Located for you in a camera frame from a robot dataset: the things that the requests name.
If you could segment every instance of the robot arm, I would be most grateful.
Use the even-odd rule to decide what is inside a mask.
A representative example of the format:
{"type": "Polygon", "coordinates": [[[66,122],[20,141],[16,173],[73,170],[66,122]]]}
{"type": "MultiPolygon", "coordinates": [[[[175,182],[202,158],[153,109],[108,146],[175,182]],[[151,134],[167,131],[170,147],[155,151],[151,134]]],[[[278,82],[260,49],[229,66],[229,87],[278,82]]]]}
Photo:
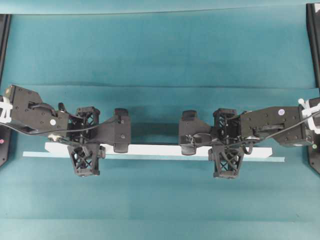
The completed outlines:
{"type": "Polygon", "coordinates": [[[16,85],[7,88],[0,99],[0,123],[22,134],[47,136],[68,145],[74,172],[82,177],[100,174],[99,159],[106,154],[100,144],[126,153],[131,143],[131,119],[126,109],[115,109],[113,117],[102,123],[99,115],[93,106],[80,107],[74,115],[63,103],[55,110],[37,92],[16,85]]]}
{"type": "Polygon", "coordinates": [[[179,145],[183,155],[194,155],[198,147],[211,146],[209,161],[214,161],[214,177],[238,176],[244,155],[254,144],[273,138],[285,147],[310,146],[320,134],[320,98],[299,106],[273,106],[237,114],[219,108],[213,113],[214,125],[197,118],[194,110],[185,111],[179,122],[179,145]]]}

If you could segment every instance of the black frame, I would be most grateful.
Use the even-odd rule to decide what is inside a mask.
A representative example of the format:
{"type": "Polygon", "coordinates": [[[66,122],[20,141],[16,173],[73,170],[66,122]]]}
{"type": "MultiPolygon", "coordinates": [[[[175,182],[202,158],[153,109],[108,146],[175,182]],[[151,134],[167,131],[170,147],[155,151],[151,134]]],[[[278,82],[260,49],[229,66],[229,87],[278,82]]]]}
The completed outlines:
{"type": "MultiPolygon", "coordinates": [[[[306,4],[306,28],[312,55],[315,85],[320,88],[320,11],[316,12],[315,3],[306,4]]],[[[308,147],[308,161],[310,166],[320,174],[320,136],[314,134],[313,139],[314,145],[308,147]]]]}
{"type": "MultiPolygon", "coordinates": [[[[10,30],[10,14],[0,14],[0,84],[5,64],[7,42],[10,30]]],[[[11,129],[0,126],[0,167],[8,160],[11,129]]]]}

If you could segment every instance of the white foam block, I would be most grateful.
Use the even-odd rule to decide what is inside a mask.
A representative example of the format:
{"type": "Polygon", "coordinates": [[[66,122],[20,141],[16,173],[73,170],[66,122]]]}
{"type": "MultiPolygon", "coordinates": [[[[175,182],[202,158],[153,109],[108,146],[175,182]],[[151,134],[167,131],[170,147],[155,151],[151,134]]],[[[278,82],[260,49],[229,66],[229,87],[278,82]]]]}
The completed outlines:
{"type": "MultiPolygon", "coordinates": [[[[109,159],[145,159],[145,160],[194,160],[207,161],[209,146],[199,147],[195,155],[184,156],[179,145],[130,144],[128,153],[116,153],[113,146],[105,147],[106,158],[109,159]]],[[[44,147],[48,152],[23,152],[24,157],[69,158],[68,146],[57,142],[46,142],[44,147]]],[[[284,157],[270,157],[271,147],[254,147],[252,154],[245,155],[244,161],[284,162],[284,157]]]]}

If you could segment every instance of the black cable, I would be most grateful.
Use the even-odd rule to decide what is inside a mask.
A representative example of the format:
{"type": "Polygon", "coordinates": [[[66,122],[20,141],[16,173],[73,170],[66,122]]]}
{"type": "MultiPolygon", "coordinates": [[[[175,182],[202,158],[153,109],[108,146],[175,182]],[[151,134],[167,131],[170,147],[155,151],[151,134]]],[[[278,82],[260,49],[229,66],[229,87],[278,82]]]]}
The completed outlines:
{"type": "Polygon", "coordinates": [[[24,135],[27,135],[27,136],[36,136],[36,135],[44,135],[44,134],[53,134],[53,133],[77,133],[77,132],[83,132],[83,131],[87,131],[87,130],[91,130],[91,129],[95,129],[103,124],[112,124],[114,122],[117,122],[117,119],[113,119],[113,120],[107,120],[107,121],[104,121],[100,124],[97,124],[97,125],[93,125],[93,126],[89,126],[89,127],[86,127],[86,128],[82,128],[82,129],[60,129],[60,130],[52,130],[52,131],[43,131],[43,132],[35,132],[35,133],[30,133],[30,132],[27,132],[27,131],[23,131],[15,126],[12,126],[10,124],[7,124],[7,123],[2,123],[0,122],[0,125],[2,126],[5,126],[9,129],[12,129],[20,134],[24,134],[24,135]]]}
{"type": "Polygon", "coordinates": [[[47,104],[47,103],[34,103],[34,104],[30,104],[30,108],[31,109],[35,109],[35,108],[44,108],[44,109],[49,109],[52,113],[53,116],[57,116],[57,112],[56,110],[54,109],[53,106],[47,104]]]}
{"type": "Polygon", "coordinates": [[[232,146],[235,146],[235,145],[239,145],[239,144],[245,144],[245,143],[248,143],[248,144],[257,144],[259,142],[261,142],[262,140],[260,139],[248,139],[248,140],[243,140],[243,141],[238,141],[236,143],[231,143],[231,144],[227,144],[227,145],[224,145],[226,147],[232,147],[232,146]]]}

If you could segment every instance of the teal surface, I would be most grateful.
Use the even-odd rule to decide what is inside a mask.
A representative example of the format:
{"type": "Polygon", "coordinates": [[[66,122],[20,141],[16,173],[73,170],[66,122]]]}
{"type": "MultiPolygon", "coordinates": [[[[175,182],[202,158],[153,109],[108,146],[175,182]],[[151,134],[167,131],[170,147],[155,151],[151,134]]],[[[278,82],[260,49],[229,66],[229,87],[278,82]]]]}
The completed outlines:
{"type": "Polygon", "coordinates": [[[12,18],[19,84],[314,88],[305,6],[12,18]]]}
{"type": "MultiPolygon", "coordinates": [[[[18,84],[70,112],[95,106],[101,119],[127,108],[134,143],[176,143],[184,110],[211,123],[217,108],[319,96],[305,6],[286,9],[15,15],[1,92],[18,84]]],[[[213,179],[209,162],[141,159],[101,160],[99,177],[80,178],[66,158],[22,157],[45,142],[12,135],[1,240],[319,239],[320,177],[305,148],[268,140],[285,163],[244,162],[235,180],[213,179]]]]}
{"type": "Polygon", "coordinates": [[[119,14],[304,5],[305,0],[2,0],[4,14],[119,14]]]}

